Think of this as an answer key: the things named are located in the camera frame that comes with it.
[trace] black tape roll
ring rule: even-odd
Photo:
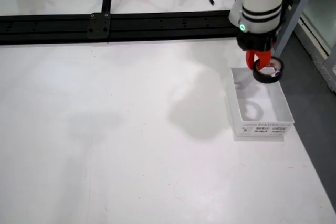
[[[257,60],[254,62],[253,65],[253,77],[254,79],[256,79],[257,81],[261,82],[261,83],[265,83],[265,84],[270,84],[270,83],[275,83],[277,81],[279,81],[282,77],[282,74],[284,72],[284,63],[282,60],[280,60],[277,57],[272,57],[270,64],[268,66],[272,66],[276,69],[276,71],[274,71],[274,73],[272,74],[264,74],[262,72],[260,72],[258,70],[258,66],[259,66],[260,60]]]

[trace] bracket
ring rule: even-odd
[[[107,39],[110,34],[110,23],[110,13],[92,13],[89,20],[88,38]]]

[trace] gray pole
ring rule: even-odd
[[[305,8],[308,0],[295,0],[294,4],[292,5],[292,9],[284,22],[279,35],[278,35],[278,42],[274,46],[274,56],[280,57],[285,45],[287,44],[290,35],[292,34],[296,24],[299,21],[299,18]]]

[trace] gray floor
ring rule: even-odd
[[[280,82],[296,130],[336,209],[336,95],[295,35],[281,59],[286,68]]]

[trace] metal extrusion frame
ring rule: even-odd
[[[0,16],[0,45],[151,41],[236,37],[229,11]]]

